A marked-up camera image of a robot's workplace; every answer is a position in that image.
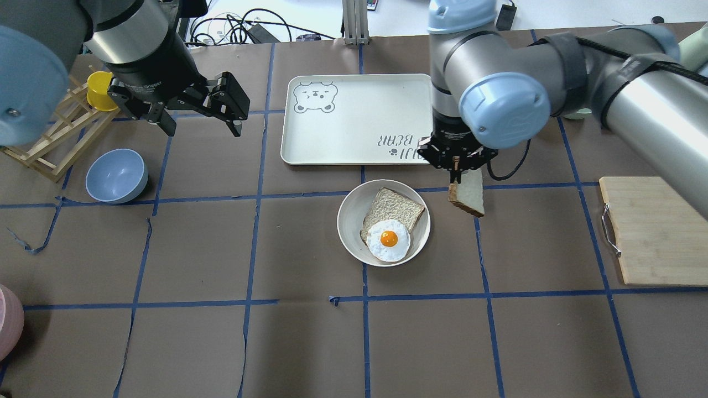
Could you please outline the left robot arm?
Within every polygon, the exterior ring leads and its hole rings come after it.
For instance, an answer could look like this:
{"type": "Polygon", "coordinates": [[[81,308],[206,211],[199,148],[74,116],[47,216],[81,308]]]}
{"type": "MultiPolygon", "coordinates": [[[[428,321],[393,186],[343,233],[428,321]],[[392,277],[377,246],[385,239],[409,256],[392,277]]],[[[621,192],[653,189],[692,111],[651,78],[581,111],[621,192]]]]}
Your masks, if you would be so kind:
{"type": "Polygon", "coordinates": [[[175,134],[170,110],[227,124],[240,136],[250,100],[232,73],[197,70],[177,24],[205,1],[3,1],[1,142],[27,144],[45,130],[82,48],[113,73],[108,95],[124,115],[175,134]]]}

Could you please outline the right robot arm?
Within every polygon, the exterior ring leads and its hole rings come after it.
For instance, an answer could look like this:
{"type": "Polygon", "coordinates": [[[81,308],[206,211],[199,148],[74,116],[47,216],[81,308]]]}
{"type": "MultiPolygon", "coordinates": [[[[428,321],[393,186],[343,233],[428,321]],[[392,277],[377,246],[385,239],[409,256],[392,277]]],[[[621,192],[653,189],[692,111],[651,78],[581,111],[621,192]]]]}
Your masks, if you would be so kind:
{"type": "Polygon", "coordinates": [[[493,1],[429,3],[433,131],[418,143],[423,159],[460,183],[549,118],[588,108],[706,216],[706,77],[680,65],[670,30],[620,26],[512,48],[495,15],[493,1]]]}

